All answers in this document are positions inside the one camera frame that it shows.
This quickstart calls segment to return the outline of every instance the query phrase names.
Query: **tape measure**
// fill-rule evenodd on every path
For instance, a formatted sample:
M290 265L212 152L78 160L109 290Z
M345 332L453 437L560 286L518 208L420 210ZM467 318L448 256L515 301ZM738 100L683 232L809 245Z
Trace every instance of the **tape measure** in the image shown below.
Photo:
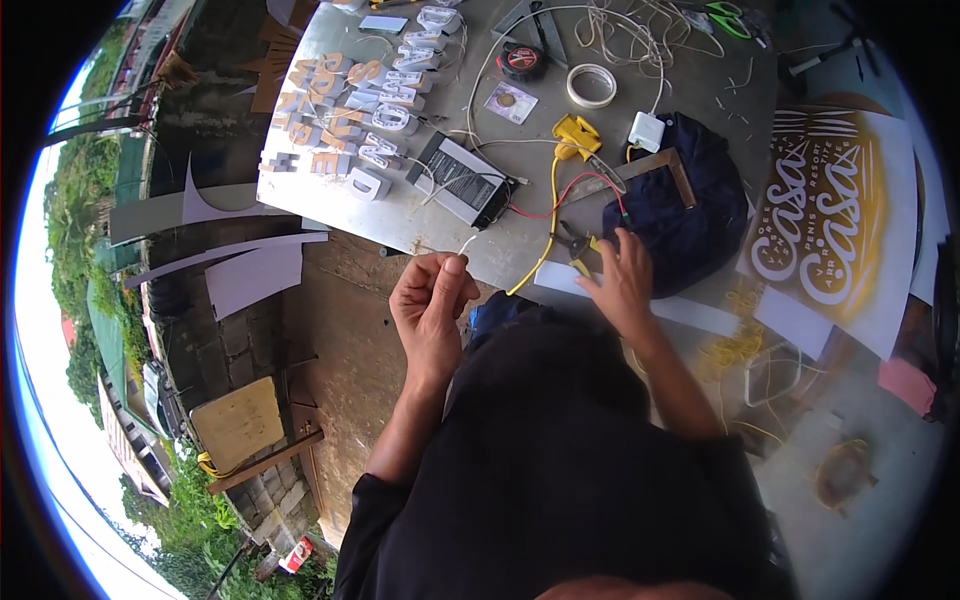
M503 74L515 82L535 82L546 72L543 51L534 46L506 43L496 59Z

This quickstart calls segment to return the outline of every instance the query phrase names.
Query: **power supply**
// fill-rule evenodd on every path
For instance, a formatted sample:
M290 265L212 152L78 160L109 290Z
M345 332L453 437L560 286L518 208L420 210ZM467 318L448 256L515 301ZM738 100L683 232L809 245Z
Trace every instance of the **power supply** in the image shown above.
M441 190L434 202L471 227L482 231L499 219L510 204L511 189L506 177L440 132L433 134L419 159L433 172L438 188L460 178ZM471 174L475 177L464 177ZM424 194L430 193L430 176L419 164L411 167L406 179Z

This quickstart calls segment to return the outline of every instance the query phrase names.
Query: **car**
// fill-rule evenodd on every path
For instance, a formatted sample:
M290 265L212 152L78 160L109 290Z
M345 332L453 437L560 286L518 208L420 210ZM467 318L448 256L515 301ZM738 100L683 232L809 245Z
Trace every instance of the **car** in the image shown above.
M156 360L143 366L143 397L150 419L163 437L174 440L186 433L186 420L177 403L177 392L167 371Z

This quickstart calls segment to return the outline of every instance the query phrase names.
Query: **masking tape roll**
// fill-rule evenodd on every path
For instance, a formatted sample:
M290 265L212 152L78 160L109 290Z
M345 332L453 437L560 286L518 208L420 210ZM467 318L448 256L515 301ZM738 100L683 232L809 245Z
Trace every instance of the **masking tape roll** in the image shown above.
M592 73L600 77L603 80L604 84L607 85L607 88L610 90L610 95L608 95L603 100L588 100L578 94L573 89L573 80L577 77L583 75L584 73ZM583 108L603 108L610 105L613 102L613 97L616 96L616 78L613 76L609 70L600 66L599 64L578 64L577 66L570 69L570 73L566 76L566 93L569 94L570 99L573 102L577 103Z

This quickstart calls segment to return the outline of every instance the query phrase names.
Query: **red wire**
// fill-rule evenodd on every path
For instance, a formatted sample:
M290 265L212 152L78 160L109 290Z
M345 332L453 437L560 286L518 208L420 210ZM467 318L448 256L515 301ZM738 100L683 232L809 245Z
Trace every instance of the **red wire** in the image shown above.
M563 192L563 194L561 195L560 199L557 200L557 203L553 205L553 208L550 209L550 212L546 213L545 215L531 215L531 214L527 214L527 213L523 212L522 210L520 210L519 208L517 208L515 204L510 204L510 208L511 208L512 210L514 210L515 212L517 212L518 214L520 214L520 215L522 215L522 216L524 216L524 217L527 217L528 219L546 219L547 217L549 217L550 215L552 215L552 214L554 213L554 211L557 210L557 208L560 206L560 204L563 203L564 199L566 198L567 193L569 193L569 191L570 191L570 188L573 187L573 184L576 183L577 181L583 179L584 177L597 177L597 178L600 178L601 180L605 181L605 182L607 183L607 185L609 185L610 188L613 190L613 193L616 194L616 201L620 204L620 212L621 212L621 213L626 213L626 212L627 212L627 210L623 207L623 197L620 196L620 192L616 189L616 186L613 185L613 183L612 183L609 179L607 179L606 177L604 177L603 175L600 175L599 173L592 173L592 172L581 173L581 174L578 175L576 178L574 178L573 181L571 181L570 183L568 183L568 184L566 185L566 189L564 190L564 192Z

